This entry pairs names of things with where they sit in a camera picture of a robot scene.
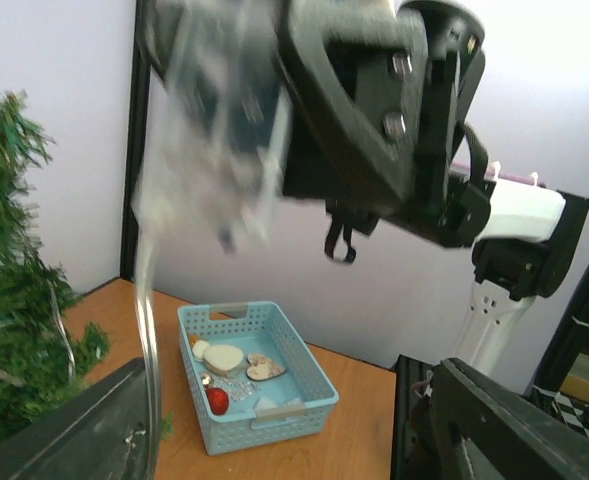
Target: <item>red ornament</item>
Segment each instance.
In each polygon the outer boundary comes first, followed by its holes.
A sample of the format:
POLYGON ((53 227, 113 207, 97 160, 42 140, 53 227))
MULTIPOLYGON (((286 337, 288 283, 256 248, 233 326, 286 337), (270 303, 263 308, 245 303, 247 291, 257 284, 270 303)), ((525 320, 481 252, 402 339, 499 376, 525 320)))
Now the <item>red ornament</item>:
POLYGON ((230 397, 222 388, 209 387, 205 390, 205 395, 214 415, 223 415, 230 408, 230 397))

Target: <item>green garland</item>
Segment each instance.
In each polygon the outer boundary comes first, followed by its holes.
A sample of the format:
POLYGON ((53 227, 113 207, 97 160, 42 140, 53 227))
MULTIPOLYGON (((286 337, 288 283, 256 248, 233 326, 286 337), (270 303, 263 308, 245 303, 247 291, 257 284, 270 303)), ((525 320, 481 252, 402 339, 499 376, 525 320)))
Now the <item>green garland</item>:
POLYGON ((24 175, 51 161, 51 140, 23 117, 24 101, 24 94, 0 94, 0 441, 77 395, 84 376, 109 350, 107 335, 92 323, 80 341, 69 339, 76 364, 70 380, 52 293, 60 312, 80 298, 63 269, 39 256, 24 175))

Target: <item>white wall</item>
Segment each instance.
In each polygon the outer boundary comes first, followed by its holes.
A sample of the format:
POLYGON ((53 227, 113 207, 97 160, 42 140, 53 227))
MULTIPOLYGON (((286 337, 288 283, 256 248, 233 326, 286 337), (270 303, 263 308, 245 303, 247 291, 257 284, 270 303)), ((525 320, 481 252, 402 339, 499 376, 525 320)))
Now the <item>white wall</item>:
MULTIPOLYGON (((470 123, 511 173, 536 170, 548 186, 589 196, 589 1, 464 2, 487 33, 487 70, 470 123)), ((158 114, 163 93, 153 87, 158 114)), ((458 161, 468 161, 466 146, 458 161)), ((279 205, 271 249, 224 256, 197 235, 168 241, 156 286, 194 302, 274 300, 313 343, 390 366, 399 353, 437 362, 466 311, 469 252, 446 252, 379 226, 356 240, 352 267, 326 261, 323 205, 279 205)), ((565 283, 523 319, 495 378, 523 391, 589 262, 589 219, 565 283)))
POLYGON ((119 271, 133 32, 133 2, 0 2, 0 90, 57 142, 28 176, 42 256, 79 291, 119 271))

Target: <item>plastic bag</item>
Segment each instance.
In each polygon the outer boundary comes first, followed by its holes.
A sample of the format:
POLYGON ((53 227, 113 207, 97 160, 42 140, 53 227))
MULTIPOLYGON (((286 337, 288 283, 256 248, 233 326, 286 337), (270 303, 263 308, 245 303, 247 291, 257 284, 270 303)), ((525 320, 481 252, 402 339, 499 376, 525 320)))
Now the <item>plastic bag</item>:
POLYGON ((267 240, 292 115, 273 66, 272 9, 189 2, 137 185, 142 230, 208 230, 227 251, 267 240))

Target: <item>white clip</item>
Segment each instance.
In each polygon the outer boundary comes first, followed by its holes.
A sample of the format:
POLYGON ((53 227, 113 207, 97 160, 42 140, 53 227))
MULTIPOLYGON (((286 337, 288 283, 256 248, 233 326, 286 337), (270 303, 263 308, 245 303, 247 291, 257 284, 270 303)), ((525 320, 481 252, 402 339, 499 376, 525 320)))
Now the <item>white clip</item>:
POLYGON ((501 172, 501 162, 492 162, 492 168, 494 169, 494 181, 498 180, 498 174, 501 172))

